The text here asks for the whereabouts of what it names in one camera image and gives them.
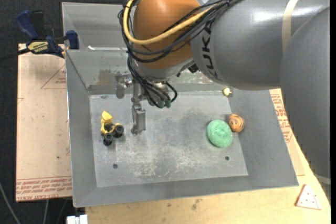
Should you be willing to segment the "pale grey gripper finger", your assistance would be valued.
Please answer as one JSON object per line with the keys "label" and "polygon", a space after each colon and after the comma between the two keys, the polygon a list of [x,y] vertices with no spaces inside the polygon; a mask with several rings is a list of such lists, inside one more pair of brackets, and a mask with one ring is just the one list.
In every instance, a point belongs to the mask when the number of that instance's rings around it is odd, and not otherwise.
{"label": "pale grey gripper finger", "polygon": [[131,129],[131,132],[133,135],[137,135],[139,133],[139,116],[136,109],[132,109],[132,121],[133,127]]}
{"label": "pale grey gripper finger", "polygon": [[146,130],[146,111],[145,110],[139,110],[137,112],[137,127],[138,132],[142,132]]}

